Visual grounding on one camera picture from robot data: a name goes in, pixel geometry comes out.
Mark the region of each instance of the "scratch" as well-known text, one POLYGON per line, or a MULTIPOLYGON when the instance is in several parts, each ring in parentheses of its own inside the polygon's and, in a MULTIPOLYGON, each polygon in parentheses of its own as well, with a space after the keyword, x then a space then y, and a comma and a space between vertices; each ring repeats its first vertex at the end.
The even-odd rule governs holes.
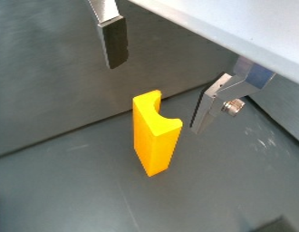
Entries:
POLYGON ((272 139, 268 139, 268 144, 276 147, 276 142, 272 139))
POLYGON ((73 148, 67 149, 67 151, 78 150, 78 149, 86 148, 86 147, 87 147, 87 144, 77 146, 77 147, 73 147, 73 148))
POLYGON ((125 198, 125 195, 123 195, 123 190, 122 190, 121 184, 118 183, 118 180, 117 180, 117 186, 118 186, 118 190, 119 190, 119 192, 121 192, 121 195, 122 195, 122 197, 123 197, 123 204, 125 204, 125 206, 126 206, 129 215, 130 215, 130 217, 131 217, 131 219, 133 219, 135 231, 139 232, 139 227, 138 227, 138 224, 137 224, 137 222, 135 222, 134 214, 133 214, 133 211, 131 211, 131 209, 130 209, 129 203, 127 203, 127 201, 126 201, 126 198, 125 198))
POLYGON ((261 140, 258 140, 258 142, 261 143, 261 145, 266 148, 266 145, 264 144, 264 142, 261 140))

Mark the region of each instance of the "yellow block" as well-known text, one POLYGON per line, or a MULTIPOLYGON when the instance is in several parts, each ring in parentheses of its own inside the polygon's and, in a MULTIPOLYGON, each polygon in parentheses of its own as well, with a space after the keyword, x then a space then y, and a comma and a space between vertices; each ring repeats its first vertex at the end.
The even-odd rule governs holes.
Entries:
POLYGON ((151 91, 133 99, 134 149, 149 177, 168 169, 182 128, 180 119, 158 114, 161 96, 151 91))

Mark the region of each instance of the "dark gray surface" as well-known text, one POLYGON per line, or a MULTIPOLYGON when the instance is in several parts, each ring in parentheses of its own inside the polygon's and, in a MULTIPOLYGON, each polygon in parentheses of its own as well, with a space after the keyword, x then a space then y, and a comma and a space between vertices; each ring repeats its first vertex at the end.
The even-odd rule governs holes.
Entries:
POLYGON ((0 232, 248 232, 284 215, 299 231, 299 144, 246 103, 196 136, 200 91, 162 101, 185 126, 147 178, 130 112, 0 159, 0 232))
POLYGON ((232 52, 131 3, 118 8, 129 59, 109 70, 86 0, 0 1, 0 154, 129 110, 141 92, 173 95, 230 69, 232 52))
POLYGON ((277 75, 252 99, 299 140, 299 84, 277 75))

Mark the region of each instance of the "metal plate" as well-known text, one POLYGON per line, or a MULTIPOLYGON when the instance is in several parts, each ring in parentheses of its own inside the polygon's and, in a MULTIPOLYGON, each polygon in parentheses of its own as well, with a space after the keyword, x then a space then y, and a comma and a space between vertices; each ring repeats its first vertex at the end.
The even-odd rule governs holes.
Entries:
POLYGON ((0 1, 0 155, 168 97, 230 71, 236 55, 119 2, 129 60, 109 70, 86 1, 0 1))
POLYGON ((276 75, 264 90, 250 97, 270 118, 299 140, 299 84, 276 75))
POLYGON ((1 158, 0 232, 249 232, 280 215, 299 232, 299 143, 248 102, 196 136, 200 91, 162 101, 185 127, 153 178, 130 112, 1 158))

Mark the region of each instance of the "yellow foam block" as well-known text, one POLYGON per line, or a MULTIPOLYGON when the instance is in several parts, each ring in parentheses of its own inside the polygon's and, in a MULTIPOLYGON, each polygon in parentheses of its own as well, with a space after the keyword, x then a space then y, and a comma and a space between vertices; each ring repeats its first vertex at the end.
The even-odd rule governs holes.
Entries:
POLYGON ((159 115, 161 97, 151 91, 133 99, 134 149, 149 177, 168 169, 182 128, 180 119, 159 115))

